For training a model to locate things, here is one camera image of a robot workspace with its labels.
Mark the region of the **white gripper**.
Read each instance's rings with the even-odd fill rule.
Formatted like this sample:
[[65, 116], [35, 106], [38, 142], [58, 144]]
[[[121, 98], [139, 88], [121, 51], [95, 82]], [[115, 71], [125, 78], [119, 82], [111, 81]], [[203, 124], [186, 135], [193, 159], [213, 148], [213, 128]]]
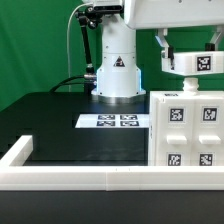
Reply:
[[[224, 24], [224, 0], [124, 0], [124, 21], [132, 29], [158, 29], [162, 68], [174, 69], [174, 48], [166, 40], [167, 28]], [[217, 51], [224, 26], [217, 26], [206, 51]]]

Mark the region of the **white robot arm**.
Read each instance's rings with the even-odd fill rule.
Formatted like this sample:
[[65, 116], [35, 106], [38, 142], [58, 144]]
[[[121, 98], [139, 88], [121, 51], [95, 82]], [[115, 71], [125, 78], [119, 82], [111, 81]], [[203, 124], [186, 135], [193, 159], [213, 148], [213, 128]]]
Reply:
[[[224, 72], [224, 0], [82, 0], [91, 23], [102, 23], [102, 64], [92, 95], [109, 102], [143, 96], [136, 65], [136, 32], [155, 29], [162, 47], [161, 68], [182, 75]], [[165, 36], [170, 28], [215, 25], [217, 31], [204, 51], [175, 53]]]

